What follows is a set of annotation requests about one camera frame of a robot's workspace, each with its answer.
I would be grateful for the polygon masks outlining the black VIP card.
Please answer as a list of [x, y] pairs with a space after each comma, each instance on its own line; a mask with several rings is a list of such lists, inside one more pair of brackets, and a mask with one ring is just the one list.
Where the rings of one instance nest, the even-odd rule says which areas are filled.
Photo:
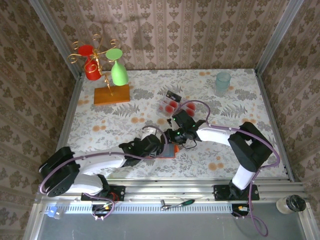
[[166, 97], [177, 102], [177, 103], [180, 103], [181, 102], [181, 99], [182, 97], [176, 93], [174, 93], [173, 91], [171, 90], [168, 90], [167, 93], [166, 93]]

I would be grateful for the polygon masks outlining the aluminium frame post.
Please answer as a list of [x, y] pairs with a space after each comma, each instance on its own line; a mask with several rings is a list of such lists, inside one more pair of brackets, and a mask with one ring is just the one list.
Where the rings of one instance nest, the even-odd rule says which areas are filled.
[[70, 45], [64, 40], [62, 32], [59, 30], [54, 16], [50, 13], [49, 8], [46, 6], [44, 0], [28, 0], [35, 12], [37, 13], [39, 19], [47, 30], [48, 34], [52, 38], [53, 43], [57, 47], [59, 53], [63, 57], [65, 63], [67, 64], [70, 72], [73, 74], [76, 80], [79, 80], [82, 75], [82, 70], [75, 64], [70, 63], [67, 57], [72, 53]]
[[255, 68], [257, 74], [262, 75], [268, 66], [303, 2], [304, 0], [289, 0], [284, 13], [281, 15], [281, 18], [257, 63]]

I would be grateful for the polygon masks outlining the aluminium mounting rail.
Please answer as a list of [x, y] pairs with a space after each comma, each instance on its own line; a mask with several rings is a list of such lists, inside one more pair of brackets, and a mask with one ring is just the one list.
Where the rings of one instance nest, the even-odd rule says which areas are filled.
[[[215, 200], [213, 194], [214, 185], [229, 185], [229, 179], [213, 178], [115, 178], [106, 179], [108, 187], [111, 185], [125, 186], [124, 202], [129, 203], [159, 203], [166, 200], [169, 203], [180, 203], [186, 200], [194, 199], [196, 203], [205, 203], [208, 201], [219, 202]], [[301, 182], [291, 182], [284, 179], [258, 179], [255, 180], [252, 187], [249, 188], [249, 197], [254, 202], [264, 201], [266, 203], [275, 203], [277, 200], [290, 195], [298, 195], [303, 199], [308, 199], [303, 184]], [[106, 201], [108, 198], [96, 197], [84, 193], [88, 197]], [[48, 197], [42, 194], [40, 190], [35, 195], [35, 201], [62, 201], [64, 203], [71, 201], [81, 201], [82, 193], [64, 193], [56, 197]], [[225, 200], [227, 202], [242, 203], [247, 200]]]

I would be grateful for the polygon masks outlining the grey metal shelf panel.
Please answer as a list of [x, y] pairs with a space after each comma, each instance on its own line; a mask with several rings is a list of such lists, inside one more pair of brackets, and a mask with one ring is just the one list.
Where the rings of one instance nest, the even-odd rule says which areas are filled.
[[128, 204], [105, 220], [89, 213], [54, 219], [39, 210], [31, 214], [23, 240], [320, 240], [310, 208], [281, 214], [274, 203], [258, 203], [253, 213], [262, 222], [229, 213], [135, 213]]

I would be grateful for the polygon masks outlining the green wine glass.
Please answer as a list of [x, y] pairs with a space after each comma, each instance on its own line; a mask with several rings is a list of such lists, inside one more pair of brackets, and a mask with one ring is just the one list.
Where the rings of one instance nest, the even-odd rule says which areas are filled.
[[123, 51], [119, 48], [109, 49], [105, 53], [106, 58], [113, 62], [113, 66], [111, 68], [111, 77], [116, 86], [124, 86], [129, 82], [127, 70], [125, 66], [119, 62], [119, 59], [122, 57], [122, 55]]

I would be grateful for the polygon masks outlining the blue white small connector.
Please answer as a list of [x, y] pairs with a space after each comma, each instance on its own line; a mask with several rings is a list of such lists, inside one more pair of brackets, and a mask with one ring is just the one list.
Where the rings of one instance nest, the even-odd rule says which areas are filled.
[[64, 211], [57, 207], [57, 206], [51, 206], [47, 212], [47, 216], [56, 220], [60, 220], [64, 214]]

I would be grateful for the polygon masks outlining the teal translucent plastic cup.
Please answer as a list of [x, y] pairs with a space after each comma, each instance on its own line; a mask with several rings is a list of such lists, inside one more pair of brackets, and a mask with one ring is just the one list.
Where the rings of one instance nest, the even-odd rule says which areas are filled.
[[218, 97], [223, 96], [229, 86], [230, 86], [230, 81], [231, 81], [231, 75], [227, 72], [219, 72], [216, 75], [216, 80], [215, 80], [215, 95]]

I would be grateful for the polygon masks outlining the black power connector bracket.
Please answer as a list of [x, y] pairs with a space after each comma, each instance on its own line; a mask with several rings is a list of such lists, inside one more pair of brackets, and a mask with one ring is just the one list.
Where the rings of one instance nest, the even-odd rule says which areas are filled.
[[231, 215], [238, 218], [244, 218], [250, 213], [248, 204], [232, 204]]
[[114, 211], [114, 209], [115, 205], [112, 203], [94, 204], [92, 206], [91, 214], [95, 220], [104, 220]]

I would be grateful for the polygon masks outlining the floral tablecloth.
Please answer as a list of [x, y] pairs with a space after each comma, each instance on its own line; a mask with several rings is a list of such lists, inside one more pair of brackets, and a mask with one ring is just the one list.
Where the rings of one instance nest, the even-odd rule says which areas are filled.
[[[73, 151], [108, 150], [141, 136], [145, 125], [170, 128], [165, 117], [157, 115], [164, 94], [170, 90], [196, 100], [195, 119], [209, 119], [213, 125], [238, 128], [253, 123], [276, 146], [271, 122], [253, 69], [230, 69], [228, 91], [216, 96], [218, 70], [133, 70], [128, 72], [130, 101], [94, 105], [94, 90], [103, 80], [84, 80], [68, 137]], [[239, 167], [233, 150], [214, 142], [187, 142], [175, 158], [143, 160], [136, 166], [101, 168], [93, 171], [107, 178], [217, 178], [230, 179]]]

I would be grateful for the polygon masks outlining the aluminium table side rail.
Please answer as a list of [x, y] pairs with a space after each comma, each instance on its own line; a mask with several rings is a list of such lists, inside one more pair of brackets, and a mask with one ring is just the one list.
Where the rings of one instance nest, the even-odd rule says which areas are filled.
[[283, 165], [285, 166], [288, 179], [291, 182], [295, 182], [296, 180], [295, 180], [292, 168], [290, 166], [290, 162], [289, 162], [283, 141], [281, 139], [281, 135], [280, 135], [277, 123], [276, 123], [276, 119], [275, 119], [275, 116], [274, 116], [274, 113], [273, 113], [273, 110], [272, 110], [272, 107], [271, 107], [271, 104], [270, 104], [270, 101], [269, 101], [269, 98], [268, 98], [268, 95], [267, 95], [267, 92], [266, 92], [266, 89], [265, 89], [265, 86], [263, 83], [262, 77], [258, 73], [257, 70], [254, 70], [254, 73], [255, 73], [257, 83], [258, 83], [258, 86], [259, 86], [259, 89], [261, 92], [261, 96], [263, 98], [263, 102], [264, 102], [264, 105], [265, 105], [265, 108], [266, 108], [266, 111], [267, 111], [267, 114], [268, 114], [268, 117], [270, 120], [271, 128], [272, 128], [272, 131], [274, 134], [276, 145], [279, 150], [279, 155], [281, 157], [281, 161], [282, 161]]
[[59, 140], [56, 146], [56, 150], [68, 145], [68, 139], [71, 132], [71, 127], [73, 124], [74, 115], [77, 109], [79, 97], [82, 91], [83, 82], [85, 79], [84, 73], [82, 73], [78, 80], [75, 82], [75, 86], [72, 92], [72, 96], [69, 102], [69, 106], [65, 115], [64, 123], [61, 129]]

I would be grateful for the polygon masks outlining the red wine glass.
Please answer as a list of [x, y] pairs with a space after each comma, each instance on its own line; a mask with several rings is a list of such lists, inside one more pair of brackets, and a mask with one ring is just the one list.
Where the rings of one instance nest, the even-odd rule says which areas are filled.
[[84, 72], [88, 80], [96, 81], [101, 78], [97, 56], [94, 54], [94, 47], [92, 45], [82, 45], [78, 48], [78, 54], [86, 57], [84, 63]]

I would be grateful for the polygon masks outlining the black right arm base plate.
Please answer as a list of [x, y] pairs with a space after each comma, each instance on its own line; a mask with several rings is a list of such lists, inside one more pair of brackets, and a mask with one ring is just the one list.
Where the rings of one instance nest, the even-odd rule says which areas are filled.
[[213, 195], [216, 201], [248, 201], [249, 190], [249, 185], [244, 190], [240, 190], [227, 184], [219, 184], [213, 186]]

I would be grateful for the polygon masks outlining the glass jar with black lid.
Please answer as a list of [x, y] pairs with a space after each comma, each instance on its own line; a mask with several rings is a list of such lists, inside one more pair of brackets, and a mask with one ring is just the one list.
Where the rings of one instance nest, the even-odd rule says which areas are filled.
[[303, 212], [306, 209], [306, 201], [299, 195], [288, 195], [276, 202], [277, 210], [282, 214]]

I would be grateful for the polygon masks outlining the orange card holder wallet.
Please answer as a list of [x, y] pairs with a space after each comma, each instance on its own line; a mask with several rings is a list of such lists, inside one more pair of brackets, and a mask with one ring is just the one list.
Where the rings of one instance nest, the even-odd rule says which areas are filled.
[[166, 148], [160, 148], [162, 152], [161, 157], [159, 158], [164, 158], [164, 159], [174, 159], [176, 157], [176, 154], [179, 152], [179, 147], [176, 144], [170, 144], [168, 143], [166, 145]]

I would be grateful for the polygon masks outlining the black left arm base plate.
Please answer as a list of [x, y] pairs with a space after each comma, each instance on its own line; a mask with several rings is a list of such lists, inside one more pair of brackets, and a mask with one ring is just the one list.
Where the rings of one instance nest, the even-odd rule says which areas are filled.
[[[109, 190], [103, 189], [101, 192], [97, 193], [95, 197], [99, 198], [108, 198], [112, 199], [114, 202], [123, 202], [125, 199], [126, 187], [123, 185], [110, 185]], [[82, 201], [102, 201], [102, 199], [96, 199], [85, 195], [84, 193], [81, 194]]]

